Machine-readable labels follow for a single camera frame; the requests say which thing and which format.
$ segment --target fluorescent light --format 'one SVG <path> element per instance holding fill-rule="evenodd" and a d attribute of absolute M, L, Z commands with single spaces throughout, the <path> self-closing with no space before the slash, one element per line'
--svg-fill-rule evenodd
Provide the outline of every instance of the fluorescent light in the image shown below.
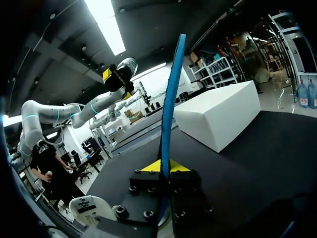
<path fill-rule="evenodd" d="M 274 36 L 276 36 L 276 33 L 272 30 L 269 30 L 269 33 L 272 33 Z"/>
<path fill-rule="evenodd" d="M 259 39 L 258 37 L 252 37 L 252 39 L 267 42 L 266 40 Z"/>
<path fill-rule="evenodd" d="M 15 116 L 15 117 L 11 117 L 11 118 L 7 118 L 7 117 L 5 117 L 5 115 L 3 116 L 3 126 L 4 127 L 9 126 L 9 125 L 13 125 L 13 124 L 16 124 L 16 123 L 19 123 L 19 122 L 22 122 L 22 116 L 21 115 L 18 115 L 18 116 Z"/>
<path fill-rule="evenodd" d="M 98 27 L 116 56 L 125 51 L 125 46 L 114 16 L 111 0 L 85 0 Z"/>
<path fill-rule="evenodd" d="M 140 77 L 142 77 L 142 76 L 144 76 L 144 75 L 146 75 L 146 74 L 148 74 L 148 73 L 151 73 L 151 72 L 153 72 L 153 71 L 155 71 L 155 70 L 157 70 L 157 69 L 159 69 L 159 68 L 162 68 L 162 67 L 164 67 L 165 65 L 166 65 L 166 63 L 161 63 L 161 64 L 159 64 L 159 65 L 157 65 L 157 66 L 155 66 L 155 67 L 153 67 L 153 68 L 150 68 L 150 69 L 148 69 L 148 70 L 145 70 L 144 72 L 139 73 L 138 75 L 134 76 L 134 77 L 131 79 L 131 82 L 134 81 L 134 80 L 136 80 L 136 79 L 138 79 L 138 78 L 140 78 Z"/>
<path fill-rule="evenodd" d="M 57 135 L 57 132 L 54 132 L 54 133 L 48 135 L 47 138 L 48 138 L 48 139 L 51 139 L 51 138 L 53 138 L 53 137 L 56 136 L 56 135 Z"/>

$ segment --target black table surface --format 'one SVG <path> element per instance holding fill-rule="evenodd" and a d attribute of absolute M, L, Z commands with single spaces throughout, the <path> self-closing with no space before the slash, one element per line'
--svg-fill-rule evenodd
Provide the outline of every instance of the black table surface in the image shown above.
<path fill-rule="evenodd" d="M 270 222 L 274 222 L 272 234 L 281 235 L 293 219 L 292 208 L 273 212 L 270 208 L 312 190 L 317 178 L 316 135 L 316 118 L 261 111 L 233 142 L 216 153 L 175 128 L 171 159 L 198 171 L 202 189 L 214 206 L 213 220 L 200 234 L 196 231 L 196 237 L 218 237 L 240 227 L 251 232 L 259 225 L 252 222 L 259 217 L 263 227 L 257 227 L 258 234 L 270 231 Z M 111 159 L 88 194 L 111 206 L 120 204 L 129 177 L 156 159 L 158 147 L 159 138 Z M 292 200 L 293 208 L 303 208 L 307 198 L 302 195 Z"/>

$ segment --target cardboard box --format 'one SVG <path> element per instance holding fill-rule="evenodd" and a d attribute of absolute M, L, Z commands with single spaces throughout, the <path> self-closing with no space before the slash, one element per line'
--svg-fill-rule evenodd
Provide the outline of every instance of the cardboard box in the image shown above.
<path fill-rule="evenodd" d="M 131 112 L 131 110 L 127 110 L 124 112 L 125 116 L 129 118 L 131 124 L 136 122 L 137 120 L 143 117 L 142 112 L 136 112 L 135 114 Z"/>
<path fill-rule="evenodd" d="M 175 107 L 181 131 L 216 152 L 230 144 L 260 112 L 253 81 L 216 88 Z"/>
<path fill-rule="evenodd" d="M 196 63 L 196 61 L 198 60 L 198 57 L 194 52 L 191 52 L 190 58 L 192 59 L 193 63 Z"/>

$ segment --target blue cable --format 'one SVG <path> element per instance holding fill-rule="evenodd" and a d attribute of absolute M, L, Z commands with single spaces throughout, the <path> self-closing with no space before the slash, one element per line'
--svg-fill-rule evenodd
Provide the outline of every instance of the blue cable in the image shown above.
<path fill-rule="evenodd" d="M 185 52 L 186 35 L 181 34 L 178 40 L 174 62 L 170 73 L 168 86 L 163 109 L 162 121 L 162 170 L 167 178 L 169 174 L 169 159 L 170 159 L 170 135 L 172 128 L 173 113 L 175 107 L 176 94 L 179 84 L 180 73 L 182 70 L 184 52 Z"/>

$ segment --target person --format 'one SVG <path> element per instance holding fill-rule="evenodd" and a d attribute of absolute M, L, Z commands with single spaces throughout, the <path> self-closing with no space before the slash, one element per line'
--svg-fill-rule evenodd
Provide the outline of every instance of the person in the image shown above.
<path fill-rule="evenodd" d="M 66 171 L 73 169 L 56 154 L 52 145 L 40 141 L 33 147 L 30 168 L 42 180 L 43 188 L 60 198 L 66 206 L 73 198 L 85 196 Z"/>

